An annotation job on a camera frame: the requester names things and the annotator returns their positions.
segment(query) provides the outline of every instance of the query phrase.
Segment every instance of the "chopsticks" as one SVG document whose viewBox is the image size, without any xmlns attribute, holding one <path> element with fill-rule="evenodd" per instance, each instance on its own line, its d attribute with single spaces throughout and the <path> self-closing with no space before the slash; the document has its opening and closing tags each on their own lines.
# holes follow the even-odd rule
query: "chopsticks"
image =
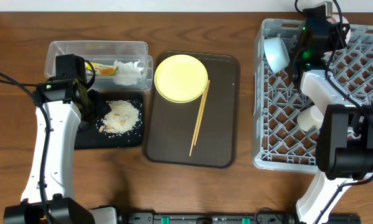
<svg viewBox="0 0 373 224">
<path fill-rule="evenodd" d="M 207 95 L 209 93 L 209 87 L 210 87 L 210 80 L 207 82 L 207 87 L 205 88 L 205 90 L 203 92 L 203 96 L 201 98 L 200 108 L 199 108 L 199 114 L 197 115 L 196 125 L 194 126 L 194 132 L 193 132 L 193 138 L 192 138 L 192 145 L 191 145 L 191 151 L 189 153 L 189 156 L 192 155 L 193 146 L 195 146 L 196 142 L 197 142 L 197 137 L 198 137 L 199 131 L 200 131 L 201 119 L 203 118 L 205 101 L 206 101 Z"/>
</svg>

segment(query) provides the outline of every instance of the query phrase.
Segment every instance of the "clear plastic container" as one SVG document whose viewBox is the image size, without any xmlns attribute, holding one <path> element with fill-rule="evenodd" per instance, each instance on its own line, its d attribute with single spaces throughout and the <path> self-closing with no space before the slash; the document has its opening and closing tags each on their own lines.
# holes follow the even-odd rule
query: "clear plastic container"
<svg viewBox="0 0 373 224">
<path fill-rule="evenodd" d="M 56 56 L 65 54 L 75 54 L 90 62 L 104 65 L 113 65 L 115 60 L 123 63 L 139 62 L 136 65 L 141 71 L 140 77 L 96 76 L 92 86 L 94 90 L 148 91 L 151 89 L 153 59 L 148 55 L 148 45 L 145 42 L 100 40 L 54 41 L 49 45 L 47 62 L 45 65 L 45 76 L 47 78 L 56 75 Z M 126 80 L 123 80 L 125 82 L 119 82 L 119 78 Z"/>
</svg>

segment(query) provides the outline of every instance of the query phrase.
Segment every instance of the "wooden table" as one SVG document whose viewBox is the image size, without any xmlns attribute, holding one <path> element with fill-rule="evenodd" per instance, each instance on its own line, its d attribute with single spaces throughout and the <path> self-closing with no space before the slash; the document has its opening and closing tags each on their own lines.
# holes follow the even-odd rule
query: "wooden table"
<svg viewBox="0 0 373 224">
<path fill-rule="evenodd" d="M 297 13 L 33 13 L 0 12 L 0 71 L 25 83 L 44 82 L 54 40 L 142 40 L 156 58 L 164 50 L 235 56 L 241 64 L 237 159 L 229 169 L 148 162 L 141 148 L 76 151 L 73 181 L 85 208 L 116 204 L 124 211 L 254 213 L 291 210 L 313 175 L 259 170 L 252 164 L 253 40 L 265 18 L 302 19 Z M 373 14 L 346 14 L 373 25 Z M 35 107 L 14 86 L 0 84 L 0 223 L 17 205 L 31 170 Z M 358 213 L 373 223 L 373 183 L 353 187 L 334 212 Z"/>
</svg>

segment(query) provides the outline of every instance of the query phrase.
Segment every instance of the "brown tray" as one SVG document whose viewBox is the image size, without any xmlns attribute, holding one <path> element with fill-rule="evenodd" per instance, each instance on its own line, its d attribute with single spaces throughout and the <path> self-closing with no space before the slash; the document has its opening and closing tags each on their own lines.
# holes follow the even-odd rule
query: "brown tray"
<svg viewBox="0 0 373 224">
<path fill-rule="evenodd" d="M 240 64 L 229 55 L 165 51 L 156 61 L 186 54 L 207 69 L 210 87 L 197 144 L 189 157 L 201 97 L 189 103 L 173 103 L 153 88 L 150 124 L 143 153 L 153 162 L 226 168 L 235 159 Z"/>
</svg>

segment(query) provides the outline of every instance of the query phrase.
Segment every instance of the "gray dish rack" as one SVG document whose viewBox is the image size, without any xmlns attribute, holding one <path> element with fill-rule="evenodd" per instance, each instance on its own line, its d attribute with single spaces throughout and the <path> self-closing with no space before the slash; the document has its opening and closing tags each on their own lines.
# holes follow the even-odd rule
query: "gray dish rack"
<svg viewBox="0 0 373 224">
<path fill-rule="evenodd" d="M 319 129 L 304 132 L 297 115 L 313 102 L 299 92 L 282 70 L 272 73 L 263 52 L 263 40 L 281 37 L 290 50 L 304 21 L 265 19 L 255 38 L 255 99 L 253 164 L 259 169 L 314 174 Z M 352 96 L 373 105 L 373 26 L 351 25 L 346 49 L 338 50 L 331 65 L 335 79 Z M 349 138 L 358 138 L 354 133 Z"/>
</svg>

